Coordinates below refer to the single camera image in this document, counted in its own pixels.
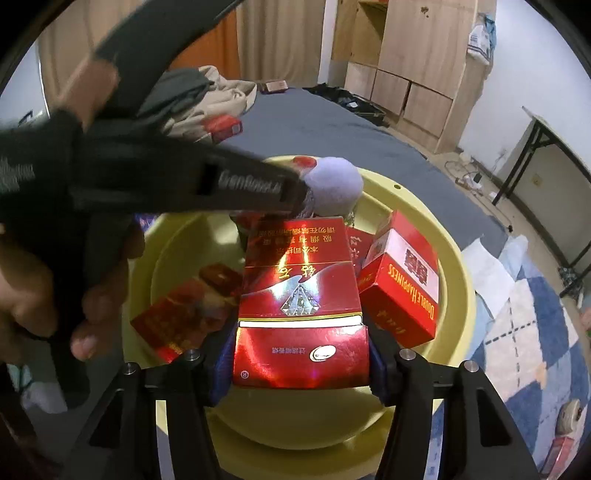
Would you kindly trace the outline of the person's left hand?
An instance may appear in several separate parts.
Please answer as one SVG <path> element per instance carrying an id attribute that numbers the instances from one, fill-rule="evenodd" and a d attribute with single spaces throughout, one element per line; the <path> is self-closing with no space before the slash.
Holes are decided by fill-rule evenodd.
<path id="1" fill-rule="evenodd" d="M 75 291 L 70 303 L 75 329 L 67 349 L 80 361 L 112 350 L 120 329 L 120 311 L 128 295 L 129 262 L 139 258 L 145 241 L 140 226 L 132 222 L 116 265 L 100 281 Z M 67 325 L 63 285 L 34 256 L 1 238 L 1 360 L 25 362 L 24 336 L 16 329 L 50 337 Z"/>

